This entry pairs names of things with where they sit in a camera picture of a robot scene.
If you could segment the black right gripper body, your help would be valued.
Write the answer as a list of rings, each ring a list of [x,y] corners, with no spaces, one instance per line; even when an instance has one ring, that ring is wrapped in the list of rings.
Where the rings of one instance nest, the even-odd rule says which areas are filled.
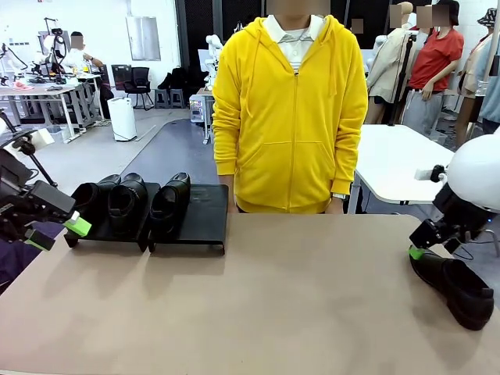
[[[442,214],[438,221],[425,219],[409,236],[414,246],[429,249],[451,238],[462,244],[476,239],[488,223],[488,210],[461,199],[446,183],[433,205]]]

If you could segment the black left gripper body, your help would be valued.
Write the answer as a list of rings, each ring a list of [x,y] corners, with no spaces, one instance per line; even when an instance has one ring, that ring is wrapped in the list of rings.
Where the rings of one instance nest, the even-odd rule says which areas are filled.
[[[34,222],[65,223],[75,200],[38,180],[28,186],[31,171],[5,149],[1,150],[1,239],[25,241]]]

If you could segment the person's right hand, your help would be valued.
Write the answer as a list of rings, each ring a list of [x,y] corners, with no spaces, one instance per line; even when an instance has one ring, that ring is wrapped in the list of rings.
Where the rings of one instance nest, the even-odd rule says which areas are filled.
[[[227,212],[239,213],[237,205],[234,200],[234,175],[219,176],[219,180],[221,184],[227,186],[228,188]]]

